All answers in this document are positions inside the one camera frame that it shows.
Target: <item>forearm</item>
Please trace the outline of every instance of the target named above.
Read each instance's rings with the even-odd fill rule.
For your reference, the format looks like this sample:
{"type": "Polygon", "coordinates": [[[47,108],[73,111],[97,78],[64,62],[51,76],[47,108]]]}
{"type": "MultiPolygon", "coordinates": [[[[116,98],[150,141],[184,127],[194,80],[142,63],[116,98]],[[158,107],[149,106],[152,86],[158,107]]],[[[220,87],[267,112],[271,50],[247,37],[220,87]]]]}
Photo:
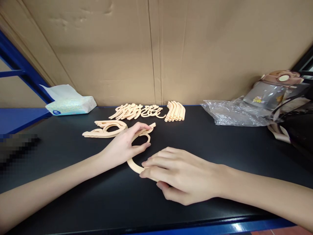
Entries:
{"type": "Polygon", "coordinates": [[[3,234],[81,182],[103,172],[97,155],[0,194],[0,234],[3,234]]]}
{"type": "Polygon", "coordinates": [[[274,178],[226,169],[222,197],[249,204],[313,231],[313,190],[274,178]]]}

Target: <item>hand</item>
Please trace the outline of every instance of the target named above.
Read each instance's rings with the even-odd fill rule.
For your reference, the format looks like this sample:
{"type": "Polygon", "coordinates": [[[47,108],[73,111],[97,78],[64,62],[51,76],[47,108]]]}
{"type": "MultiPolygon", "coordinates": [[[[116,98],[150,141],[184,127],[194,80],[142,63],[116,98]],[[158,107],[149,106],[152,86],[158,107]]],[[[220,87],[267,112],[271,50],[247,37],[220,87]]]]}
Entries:
{"type": "Polygon", "coordinates": [[[156,185],[167,200],[189,205],[222,193],[226,166],[210,163],[187,151],[167,147],[149,157],[142,166],[148,168],[140,177],[160,180],[156,185]]]}
{"type": "Polygon", "coordinates": [[[108,166],[109,169],[123,164],[137,154],[145,151],[151,145],[150,143],[144,143],[140,146],[131,146],[134,135],[143,129],[150,130],[151,127],[147,124],[137,122],[131,128],[123,130],[96,156],[104,160],[102,163],[108,166]]]}

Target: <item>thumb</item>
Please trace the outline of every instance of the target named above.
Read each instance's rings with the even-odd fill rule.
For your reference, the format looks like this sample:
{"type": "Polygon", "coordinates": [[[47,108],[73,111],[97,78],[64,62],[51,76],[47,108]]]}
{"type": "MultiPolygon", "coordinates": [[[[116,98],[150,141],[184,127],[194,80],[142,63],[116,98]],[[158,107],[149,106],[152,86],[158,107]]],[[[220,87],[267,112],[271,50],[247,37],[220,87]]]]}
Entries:
{"type": "Polygon", "coordinates": [[[170,187],[167,183],[159,181],[156,184],[164,194],[166,200],[171,200],[187,206],[191,203],[188,201],[188,194],[174,187],[170,187]]]}
{"type": "Polygon", "coordinates": [[[142,153],[143,151],[146,150],[151,144],[150,143],[144,143],[138,147],[133,146],[133,154],[136,156],[139,153],[142,153]]]}

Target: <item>sticker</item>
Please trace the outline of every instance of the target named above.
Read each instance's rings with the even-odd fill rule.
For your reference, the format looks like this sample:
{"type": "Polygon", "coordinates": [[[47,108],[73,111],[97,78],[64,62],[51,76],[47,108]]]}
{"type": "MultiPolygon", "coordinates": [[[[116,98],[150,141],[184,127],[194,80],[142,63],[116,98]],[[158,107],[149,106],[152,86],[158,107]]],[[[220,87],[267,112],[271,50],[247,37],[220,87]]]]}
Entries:
{"type": "Polygon", "coordinates": [[[283,101],[283,95],[281,95],[281,96],[277,96],[276,97],[276,101],[278,102],[278,103],[280,103],[280,102],[282,102],[283,101]]]}
{"type": "Polygon", "coordinates": [[[61,112],[57,111],[57,110],[54,110],[52,111],[55,115],[58,115],[58,114],[61,114],[61,112]]]}
{"type": "Polygon", "coordinates": [[[256,103],[265,103],[265,101],[262,101],[262,96],[257,96],[256,98],[253,99],[253,102],[256,102],[256,103]]]}

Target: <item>cardboard box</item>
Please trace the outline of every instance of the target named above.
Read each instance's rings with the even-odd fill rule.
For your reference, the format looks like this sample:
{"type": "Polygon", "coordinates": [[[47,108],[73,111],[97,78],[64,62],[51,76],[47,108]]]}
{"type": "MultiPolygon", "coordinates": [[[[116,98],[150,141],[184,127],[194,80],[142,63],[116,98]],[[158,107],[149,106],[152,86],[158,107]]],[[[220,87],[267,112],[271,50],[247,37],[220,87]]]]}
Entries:
{"type": "Polygon", "coordinates": [[[10,0],[0,29],[50,85],[99,106],[199,104],[291,68],[312,43],[311,9],[311,0],[10,0]]]}

